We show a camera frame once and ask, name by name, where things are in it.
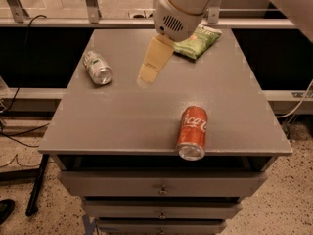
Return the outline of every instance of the speckled floor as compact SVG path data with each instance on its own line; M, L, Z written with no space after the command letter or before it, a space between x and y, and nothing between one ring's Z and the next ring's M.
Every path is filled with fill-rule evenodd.
M35 145L40 136L19 140ZM274 162L267 170L267 181L252 197L242 201L243 209L227 221L222 235L313 234L313 117L305 117L291 126L291 145L294 154ZM22 165L40 162L36 149L22 147L3 137L0 147L0 165L15 154L19 154ZM14 162L0 171L12 169L21 168ZM38 200L39 212L31 218L25 216L25 210L32 183L0 186L0 199L16 201L13 214L0 226L0 234L85 234L80 199L72 197L61 185L58 171L54 163L48 163Z

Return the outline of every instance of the white cable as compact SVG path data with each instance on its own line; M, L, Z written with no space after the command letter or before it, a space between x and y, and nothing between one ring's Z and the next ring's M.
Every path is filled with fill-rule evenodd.
M308 92L310 91L310 89L311 89L311 86L313 86L313 79L312 79L312 81L310 82L309 86L307 87L306 91L304 92L304 94L303 94L303 96L302 96L302 99L301 99L300 102L293 108L293 110L291 110L289 113L287 113L287 114L285 114L285 115L276 116L276 118L286 118L286 117L290 116L291 114L293 114L293 113L300 107L300 105L303 103L303 101L305 100L307 93L308 93Z

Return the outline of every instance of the green package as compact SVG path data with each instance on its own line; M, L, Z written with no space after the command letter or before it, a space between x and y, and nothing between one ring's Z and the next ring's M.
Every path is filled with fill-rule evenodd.
M175 42L174 49L193 60L205 52L220 36L222 31L210 27L197 27L194 34L182 42Z

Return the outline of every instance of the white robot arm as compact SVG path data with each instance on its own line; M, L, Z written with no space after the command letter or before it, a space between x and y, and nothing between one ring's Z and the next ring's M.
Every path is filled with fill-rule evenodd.
M311 41L313 41L313 0L270 0ZM193 34L210 0L158 0L154 21L156 31L174 41Z

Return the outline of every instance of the table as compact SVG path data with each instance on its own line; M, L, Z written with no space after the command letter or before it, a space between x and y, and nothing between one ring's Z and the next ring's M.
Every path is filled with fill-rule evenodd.
M196 62L173 55L147 89L136 84L150 29L95 30L86 48L113 81L97 86L80 61L39 152L106 232L220 233L291 146L232 31ZM206 109L205 157L174 150L181 115Z

